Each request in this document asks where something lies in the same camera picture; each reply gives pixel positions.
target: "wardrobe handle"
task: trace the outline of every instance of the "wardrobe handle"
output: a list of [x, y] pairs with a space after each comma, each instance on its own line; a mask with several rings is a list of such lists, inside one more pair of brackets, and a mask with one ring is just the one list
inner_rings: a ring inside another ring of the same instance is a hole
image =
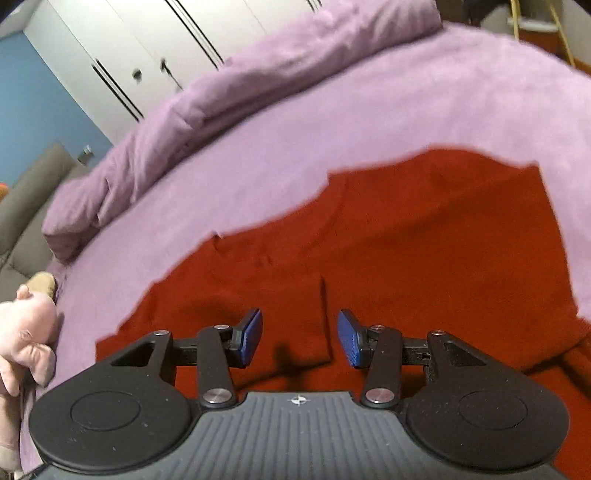
[[138, 83], [142, 81], [142, 71], [140, 69], [135, 69], [133, 72], [131, 72], [131, 76]]
[[177, 84], [177, 87], [179, 90], [183, 90], [183, 86], [174, 77], [173, 72], [170, 71], [170, 69], [168, 68], [168, 65], [166, 65], [166, 59], [160, 60], [160, 71], [162, 73], [166, 73], [170, 78], [172, 78], [173, 82]]

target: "purple bedsheet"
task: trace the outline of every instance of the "purple bedsheet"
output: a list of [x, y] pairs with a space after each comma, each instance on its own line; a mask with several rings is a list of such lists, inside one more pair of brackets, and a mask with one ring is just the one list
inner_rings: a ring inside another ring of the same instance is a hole
[[[65, 321], [52, 385], [91, 365], [95, 341], [212, 232], [282, 215], [317, 193], [328, 170], [433, 144], [539, 162], [580, 314], [591, 317], [590, 79], [511, 38], [447, 25], [252, 115], [115, 218], [59, 272]], [[21, 454], [25, 471], [39, 462], [26, 419]]]

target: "black circular base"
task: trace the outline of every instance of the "black circular base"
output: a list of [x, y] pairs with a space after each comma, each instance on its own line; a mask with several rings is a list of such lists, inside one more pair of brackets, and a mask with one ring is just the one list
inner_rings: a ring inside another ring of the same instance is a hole
[[69, 470], [109, 473], [171, 450], [189, 427], [189, 404], [155, 375], [134, 370], [95, 370], [92, 379], [81, 374], [44, 395], [30, 417], [42, 458]]
[[406, 424], [436, 456], [481, 471], [515, 471], [549, 461], [569, 415], [549, 390], [490, 367], [461, 369], [409, 400]]

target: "blue gripper pad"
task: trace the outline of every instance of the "blue gripper pad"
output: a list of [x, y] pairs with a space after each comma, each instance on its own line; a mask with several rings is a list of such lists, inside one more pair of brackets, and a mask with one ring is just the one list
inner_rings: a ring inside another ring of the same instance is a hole
[[242, 334], [242, 345], [240, 346], [240, 361], [243, 366], [248, 367], [255, 355], [256, 347], [262, 336], [262, 313], [259, 310], [250, 321]]
[[347, 360], [349, 361], [349, 365], [359, 368], [361, 353], [359, 351], [357, 332], [349, 323], [343, 312], [340, 312], [337, 318], [337, 332], [339, 334], [340, 344], [345, 351]]

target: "blue wall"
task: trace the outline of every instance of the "blue wall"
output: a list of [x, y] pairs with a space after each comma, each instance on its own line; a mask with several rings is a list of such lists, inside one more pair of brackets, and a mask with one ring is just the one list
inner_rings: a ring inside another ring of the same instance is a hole
[[111, 142], [52, 74], [23, 33], [0, 40], [0, 183], [13, 185], [50, 144], [96, 163]]

